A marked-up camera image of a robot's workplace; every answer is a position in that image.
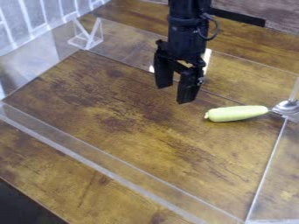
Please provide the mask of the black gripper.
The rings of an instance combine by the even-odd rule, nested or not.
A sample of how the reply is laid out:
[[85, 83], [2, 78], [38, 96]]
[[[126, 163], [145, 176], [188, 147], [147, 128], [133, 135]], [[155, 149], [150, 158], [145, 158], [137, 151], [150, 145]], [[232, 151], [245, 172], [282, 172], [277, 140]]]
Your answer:
[[206, 15], [169, 16], [169, 38], [155, 42], [155, 85], [158, 88], [169, 88], [174, 84], [174, 72], [182, 73], [177, 97], [179, 104], [196, 100], [204, 83], [206, 62], [202, 55], [206, 52], [209, 29]]

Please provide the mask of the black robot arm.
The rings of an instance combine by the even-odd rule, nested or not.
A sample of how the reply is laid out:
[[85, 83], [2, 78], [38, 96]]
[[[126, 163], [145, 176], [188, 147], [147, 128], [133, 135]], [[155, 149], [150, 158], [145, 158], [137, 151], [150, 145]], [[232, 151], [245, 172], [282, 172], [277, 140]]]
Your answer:
[[196, 100], [204, 83], [212, 0], [169, 0], [169, 6], [169, 39], [155, 42], [154, 77], [155, 85], [169, 88], [181, 75], [177, 101], [183, 104]]

